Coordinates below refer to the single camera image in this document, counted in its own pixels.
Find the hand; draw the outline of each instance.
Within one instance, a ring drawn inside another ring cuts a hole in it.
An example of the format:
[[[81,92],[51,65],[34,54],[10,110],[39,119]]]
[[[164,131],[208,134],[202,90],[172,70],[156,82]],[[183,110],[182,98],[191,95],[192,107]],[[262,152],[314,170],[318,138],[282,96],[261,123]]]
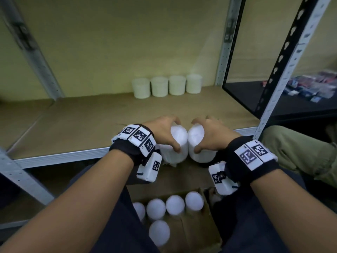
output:
[[[156,140],[157,144],[170,145],[173,147],[175,152],[179,153],[180,145],[177,141],[175,141],[171,134],[171,126],[173,122],[178,125],[181,124],[177,116],[170,115],[158,117],[153,121],[147,121],[143,123],[143,125],[148,127],[153,132],[154,139]]]
[[[192,124],[196,123],[204,128],[205,135],[203,140],[194,148],[195,153],[200,153],[203,149],[225,149],[233,139],[242,136],[212,116],[206,116],[206,119],[198,117],[192,121]]]

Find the olive green pants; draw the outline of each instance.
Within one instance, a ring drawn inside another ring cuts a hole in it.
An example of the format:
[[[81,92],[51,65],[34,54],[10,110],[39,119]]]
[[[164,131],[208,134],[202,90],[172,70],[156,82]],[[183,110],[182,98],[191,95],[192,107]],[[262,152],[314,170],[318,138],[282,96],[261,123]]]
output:
[[[278,157],[281,167],[300,170],[337,188],[337,123],[326,128],[329,144],[282,126],[265,129],[261,142]]]

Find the cardboard box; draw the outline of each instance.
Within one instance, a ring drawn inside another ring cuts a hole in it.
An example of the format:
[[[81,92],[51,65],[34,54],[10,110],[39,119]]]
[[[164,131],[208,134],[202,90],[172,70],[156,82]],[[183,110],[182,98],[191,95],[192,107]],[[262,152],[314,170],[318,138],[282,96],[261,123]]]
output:
[[[163,218],[170,227],[168,242],[159,248],[162,253],[218,253],[221,250],[221,238],[212,218],[209,205],[202,189],[199,192],[204,199],[204,207],[200,212],[189,214],[184,212],[180,218],[171,217],[167,212]],[[175,193],[185,199],[188,192]],[[158,197],[164,202],[171,195]],[[152,199],[140,200],[145,206]],[[145,226],[149,229],[151,223],[146,218]]]

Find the white bottle cap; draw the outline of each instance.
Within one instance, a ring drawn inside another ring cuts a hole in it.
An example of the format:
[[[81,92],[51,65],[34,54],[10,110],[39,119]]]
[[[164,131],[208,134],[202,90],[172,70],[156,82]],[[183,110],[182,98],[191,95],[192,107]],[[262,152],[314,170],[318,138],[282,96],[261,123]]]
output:
[[[144,207],[144,205],[141,204],[140,202],[135,202],[135,203],[133,203],[133,207],[136,210],[139,219],[143,222],[144,217],[145,217],[145,207]]]
[[[192,211],[200,211],[204,207],[203,197],[195,191],[189,192],[185,197],[186,207]]]
[[[212,161],[217,151],[201,150],[200,153],[194,153],[194,148],[203,140],[205,135],[204,128],[200,124],[195,124],[188,131],[188,153],[191,158],[198,163],[208,163]]]
[[[192,94],[200,93],[203,85],[203,77],[199,74],[189,74],[186,78],[186,92]]]
[[[171,134],[181,147],[180,153],[176,153],[170,145],[158,144],[161,156],[167,163],[181,163],[188,156],[187,130],[181,125],[174,125],[171,127]]]
[[[137,78],[131,81],[135,98],[147,98],[151,95],[150,80],[147,78]]]
[[[185,209],[185,202],[179,195],[172,195],[166,200],[166,210],[170,215],[178,216]]]
[[[150,202],[146,206],[146,213],[152,221],[162,219],[165,215],[165,212],[165,203],[160,199],[150,200]]]
[[[169,79],[163,76],[151,79],[152,95],[155,97],[165,97],[169,93]]]
[[[185,76],[170,76],[169,77],[169,92],[171,95],[182,95],[185,93],[186,77]]]
[[[157,220],[150,226],[149,237],[154,245],[161,247],[169,241],[170,227],[165,221]]]

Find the forearm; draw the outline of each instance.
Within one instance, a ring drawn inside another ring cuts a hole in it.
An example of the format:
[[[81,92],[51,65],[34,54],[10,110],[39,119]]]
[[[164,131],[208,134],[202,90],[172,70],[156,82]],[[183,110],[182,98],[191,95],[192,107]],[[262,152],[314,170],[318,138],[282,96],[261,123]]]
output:
[[[88,252],[105,227],[133,168],[112,150],[1,248],[2,252]]]
[[[337,215],[282,170],[251,183],[276,231],[292,252],[334,252]]]

